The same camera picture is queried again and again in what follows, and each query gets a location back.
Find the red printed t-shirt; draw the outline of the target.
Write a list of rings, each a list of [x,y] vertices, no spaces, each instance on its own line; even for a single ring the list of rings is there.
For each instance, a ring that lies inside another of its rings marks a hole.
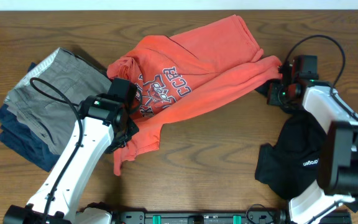
[[[108,78],[135,84],[142,98],[133,115],[139,132],[114,152],[114,173],[124,161],[158,150],[164,124],[210,112],[279,79],[280,64],[264,56],[237,15],[171,37],[144,37],[107,70]]]

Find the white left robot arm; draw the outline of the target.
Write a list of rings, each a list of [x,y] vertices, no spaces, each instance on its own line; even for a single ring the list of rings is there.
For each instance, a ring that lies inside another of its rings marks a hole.
[[[11,205],[3,222],[113,223],[112,212],[102,208],[78,211],[79,201],[101,156],[129,139],[129,117],[134,97],[89,96],[80,105],[80,118],[55,167],[27,205]]]

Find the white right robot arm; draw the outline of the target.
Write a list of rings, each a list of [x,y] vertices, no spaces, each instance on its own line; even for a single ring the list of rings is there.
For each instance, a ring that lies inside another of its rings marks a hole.
[[[273,82],[267,103],[309,112],[326,133],[316,180],[274,222],[319,223],[341,205],[358,200],[358,114],[333,85],[319,80]]]

